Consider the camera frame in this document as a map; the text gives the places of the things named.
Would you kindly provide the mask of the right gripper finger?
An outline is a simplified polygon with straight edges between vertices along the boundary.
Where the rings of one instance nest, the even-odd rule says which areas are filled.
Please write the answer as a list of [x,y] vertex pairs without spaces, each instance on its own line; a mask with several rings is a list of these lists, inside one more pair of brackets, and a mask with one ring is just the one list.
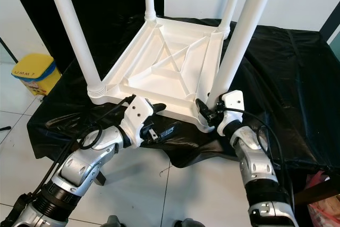
[[213,111],[201,100],[201,98],[197,98],[195,100],[195,104],[198,108],[198,112],[201,117],[206,121],[206,123],[212,123],[213,121]]

